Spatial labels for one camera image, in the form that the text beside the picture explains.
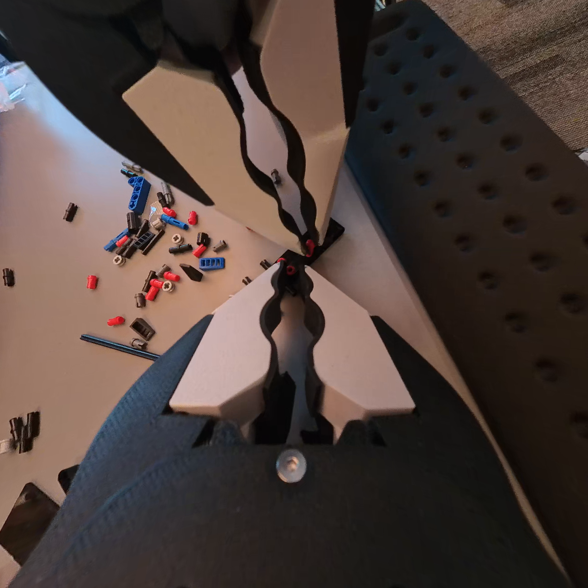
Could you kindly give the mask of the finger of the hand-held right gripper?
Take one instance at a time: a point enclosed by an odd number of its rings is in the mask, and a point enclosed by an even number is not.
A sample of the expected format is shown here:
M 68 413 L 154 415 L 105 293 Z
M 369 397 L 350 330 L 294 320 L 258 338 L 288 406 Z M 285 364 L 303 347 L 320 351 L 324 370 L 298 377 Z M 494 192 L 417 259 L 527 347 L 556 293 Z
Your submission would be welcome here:
M 305 152 L 305 188 L 323 242 L 349 130 L 345 124 L 334 1 L 269 1 L 252 39 L 272 103 Z
M 247 153 L 243 110 L 209 70 L 159 61 L 125 103 L 213 201 L 216 210 L 291 251 L 302 235 L 268 175 Z

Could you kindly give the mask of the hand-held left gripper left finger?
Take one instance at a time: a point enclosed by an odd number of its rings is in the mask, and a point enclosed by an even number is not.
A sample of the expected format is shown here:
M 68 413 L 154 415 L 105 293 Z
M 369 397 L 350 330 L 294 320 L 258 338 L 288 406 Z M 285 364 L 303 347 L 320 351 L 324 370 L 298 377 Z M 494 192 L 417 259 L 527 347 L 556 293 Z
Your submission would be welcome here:
M 250 425 L 257 443 L 285 443 L 295 382 L 272 337 L 282 320 L 286 265 L 272 265 L 219 306 L 169 402 L 176 412 Z

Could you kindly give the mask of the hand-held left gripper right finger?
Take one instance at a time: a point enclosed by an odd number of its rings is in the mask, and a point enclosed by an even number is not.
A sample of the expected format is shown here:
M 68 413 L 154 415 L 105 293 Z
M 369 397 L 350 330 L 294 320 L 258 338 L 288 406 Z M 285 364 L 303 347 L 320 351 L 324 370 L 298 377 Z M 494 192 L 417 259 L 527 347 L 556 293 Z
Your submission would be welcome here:
M 410 414 L 415 402 L 370 314 L 309 266 L 298 275 L 304 326 L 306 404 L 315 430 L 305 442 L 335 442 L 348 423 Z

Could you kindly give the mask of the black beam assembly red pins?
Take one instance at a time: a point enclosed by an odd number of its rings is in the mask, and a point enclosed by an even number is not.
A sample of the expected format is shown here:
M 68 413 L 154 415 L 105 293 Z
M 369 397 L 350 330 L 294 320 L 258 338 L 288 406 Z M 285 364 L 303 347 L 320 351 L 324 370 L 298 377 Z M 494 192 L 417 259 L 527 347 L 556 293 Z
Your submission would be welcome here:
M 329 220 L 329 224 L 327 226 L 327 232 L 325 235 L 325 239 L 321 245 L 315 245 L 313 248 L 313 252 L 310 256 L 304 256 L 301 254 L 297 254 L 291 250 L 287 250 L 280 258 L 277 258 L 274 262 L 269 262 L 266 259 L 261 260 L 260 266 L 263 270 L 268 270 L 275 262 L 280 260 L 285 261 L 286 266 L 288 267 L 288 277 L 286 278 L 286 291 L 290 293 L 292 296 L 296 296 L 298 291 L 296 290 L 296 280 L 297 280 L 297 273 L 298 268 L 300 266 L 311 266 L 315 261 L 317 261 L 322 254 L 324 254 L 329 247 L 331 247 L 342 235 L 344 234 L 345 229 L 344 227 L 336 222 L 333 218 Z

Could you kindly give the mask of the light grey desk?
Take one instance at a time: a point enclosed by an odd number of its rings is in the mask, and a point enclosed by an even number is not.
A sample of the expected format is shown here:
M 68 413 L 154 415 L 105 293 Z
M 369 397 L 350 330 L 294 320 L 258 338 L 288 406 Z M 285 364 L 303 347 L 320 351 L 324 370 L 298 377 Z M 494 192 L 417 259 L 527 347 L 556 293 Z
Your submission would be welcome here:
M 167 259 L 166 237 L 157 251 L 135 255 L 125 267 L 112 264 L 103 245 L 125 224 L 129 187 L 119 174 L 126 159 L 86 129 L 25 65 L 6 78 L 24 101 L 1 113 L 1 273 L 9 267 L 15 286 L 1 278 L 1 438 L 8 419 L 40 411 L 40 437 L 32 452 L 1 456 L 1 523 L 17 495 L 33 482 L 57 503 L 64 494 L 58 472 L 77 464 L 115 404 L 145 371 L 149 361 L 82 342 L 95 334 L 128 342 L 128 326 L 108 327 L 140 312 L 136 288 L 152 264 Z M 229 295 L 244 288 L 240 279 L 260 274 L 261 258 L 283 248 L 248 231 L 213 208 L 201 210 L 173 189 L 177 211 L 198 211 L 204 230 L 228 241 L 227 268 L 202 287 L 183 277 L 178 291 L 161 295 L 145 316 L 156 335 L 149 348 L 161 353 Z M 75 219 L 63 216 L 70 202 Z M 364 195 L 346 164 L 333 216 L 346 228 L 337 244 L 313 268 L 373 315 L 379 315 L 426 362 L 456 388 L 484 432 L 488 424 L 455 363 L 409 285 Z M 95 290 L 86 288 L 97 275 Z

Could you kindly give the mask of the long black axle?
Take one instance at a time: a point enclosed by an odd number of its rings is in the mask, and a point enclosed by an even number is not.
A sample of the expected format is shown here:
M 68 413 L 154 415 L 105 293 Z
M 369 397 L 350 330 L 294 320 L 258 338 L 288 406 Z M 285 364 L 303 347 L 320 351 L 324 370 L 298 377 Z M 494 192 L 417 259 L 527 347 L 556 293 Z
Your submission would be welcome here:
M 131 345 L 110 341 L 101 337 L 92 336 L 90 334 L 82 334 L 80 335 L 79 339 L 83 342 L 88 342 L 102 348 L 116 350 L 127 355 L 148 359 L 152 362 L 156 361 L 160 357 L 160 355 L 149 352 L 147 350 L 137 349 Z

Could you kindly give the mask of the pile of small toy bricks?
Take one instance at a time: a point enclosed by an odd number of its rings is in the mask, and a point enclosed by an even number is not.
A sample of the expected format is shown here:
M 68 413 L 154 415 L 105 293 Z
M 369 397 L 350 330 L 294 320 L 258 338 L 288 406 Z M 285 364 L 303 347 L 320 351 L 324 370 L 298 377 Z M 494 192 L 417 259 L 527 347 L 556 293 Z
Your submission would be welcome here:
M 178 216 L 169 184 L 161 181 L 161 190 L 155 192 L 155 200 L 152 201 L 152 184 L 145 178 L 143 168 L 123 161 L 120 173 L 127 179 L 131 194 L 126 213 L 126 228 L 104 246 L 107 253 L 114 254 L 112 262 L 115 267 L 123 267 L 136 254 L 147 256 L 163 242 L 166 231 L 172 229 L 173 232 L 168 234 L 171 239 L 168 254 L 191 254 L 198 263 L 198 266 L 184 262 L 179 264 L 180 270 L 190 281 L 199 283 L 205 272 L 225 268 L 224 257 L 205 256 L 208 251 L 222 252 L 227 246 L 224 240 L 210 247 L 209 234 L 197 232 L 195 245 L 187 241 L 187 232 L 196 227 L 199 216 L 195 210 L 189 211 L 187 220 Z

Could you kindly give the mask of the dark dimpled panel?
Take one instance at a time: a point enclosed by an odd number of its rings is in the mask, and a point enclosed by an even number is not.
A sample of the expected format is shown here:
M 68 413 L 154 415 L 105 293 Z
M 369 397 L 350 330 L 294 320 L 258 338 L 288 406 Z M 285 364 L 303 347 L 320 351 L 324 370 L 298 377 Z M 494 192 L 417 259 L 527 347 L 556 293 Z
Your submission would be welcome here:
M 346 158 L 587 587 L 587 166 L 421 1 L 374 17 Z

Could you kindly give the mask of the black square tile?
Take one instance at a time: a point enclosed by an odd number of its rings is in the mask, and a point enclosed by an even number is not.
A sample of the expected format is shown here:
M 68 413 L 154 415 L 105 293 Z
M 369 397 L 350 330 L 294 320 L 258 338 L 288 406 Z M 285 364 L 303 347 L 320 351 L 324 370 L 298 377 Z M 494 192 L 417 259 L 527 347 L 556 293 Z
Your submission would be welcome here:
M 1 547 L 23 566 L 59 509 L 36 484 L 26 483 L 1 527 Z

